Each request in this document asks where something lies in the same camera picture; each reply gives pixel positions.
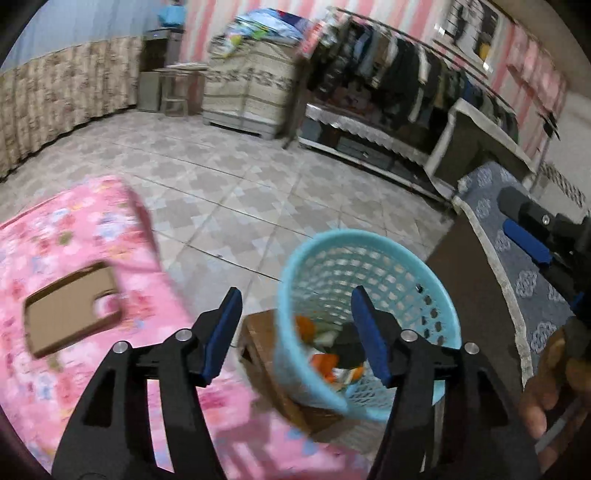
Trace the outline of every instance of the pink blanket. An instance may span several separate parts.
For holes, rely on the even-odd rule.
[[[123,320],[35,360],[23,335],[24,299],[98,260],[113,265],[122,291],[118,302],[104,308],[120,305]],[[147,211],[116,177],[89,180],[1,225],[0,292],[0,404],[48,470],[68,419],[108,349],[122,339],[135,347],[162,342],[193,323],[161,270]],[[171,469],[157,382],[150,382],[148,391],[157,461]],[[198,392],[229,478],[348,480],[367,474],[365,458],[313,443],[279,415],[258,408],[256,394],[231,367]]]

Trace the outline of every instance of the blue object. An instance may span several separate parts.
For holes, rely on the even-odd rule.
[[[209,385],[222,370],[230,343],[242,315],[242,293],[235,289],[229,299],[220,306],[220,319],[205,345],[202,377]]]
[[[505,235],[513,240],[538,265],[552,261],[550,250],[536,237],[511,219],[503,222]]]
[[[386,389],[368,368],[344,395],[335,392],[309,365],[294,326],[296,315],[312,321],[352,322],[351,295],[358,285],[364,286],[377,309],[392,313],[403,329],[420,335],[429,330],[433,333],[429,341],[435,343],[442,336],[444,346],[461,347],[452,300],[425,263],[402,245],[375,233],[334,230],[300,245],[281,277],[275,315],[275,379],[301,404],[386,422],[395,389]],[[441,323],[438,329],[436,322]],[[434,403],[441,399],[444,388],[443,381],[436,382]]]
[[[374,375],[388,385],[392,378],[388,368],[388,345],[358,288],[351,294],[351,314]]]
[[[158,20],[163,27],[182,27],[185,23],[187,12],[182,5],[168,5],[158,12]]]

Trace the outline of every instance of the metal screw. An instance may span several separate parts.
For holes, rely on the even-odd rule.
[[[405,342],[411,343],[417,340],[418,334],[414,330],[403,330],[400,334],[400,338]]]
[[[480,347],[473,342],[468,342],[466,345],[464,345],[464,348],[470,355],[476,355],[478,352],[480,352]]]
[[[179,342],[186,342],[187,340],[189,340],[191,337],[193,336],[193,332],[191,332],[191,330],[189,330],[188,328],[184,328],[182,330],[179,330],[177,333],[174,334],[174,337],[179,341]]]
[[[117,342],[116,344],[113,345],[113,351],[115,353],[123,353],[127,350],[127,342],[124,342],[123,340],[121,340],[120,342]]]

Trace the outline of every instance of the laundry basket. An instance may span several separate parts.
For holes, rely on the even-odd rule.
[[[435,274],[402,245],[360,230],[321,233],[291,256],[278,293],[274,376],[297,402],[326,408],[343,416],[387,421],[395,389],[386,389],[366,374],[344,394],[335,392],[309,365],[294,318],[352,322],[351,293],[363,285],[374,306],[391,312],[403,329],[428,340],[460,348],[456,310]],[[433,403],[444,394],[435,383]]]

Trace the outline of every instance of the wooden stool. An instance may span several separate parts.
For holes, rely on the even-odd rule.
[[[189,115],[189,77],[190,72],[183,72],[176,69],[158,69],[162,80],[162,100],[160,103],[160,112],[167,115],[167,106],[169,103],[180,103],[183,110],[183,116]],[[181,85],[175,90],[178,84],[176,80],[181,80]]]

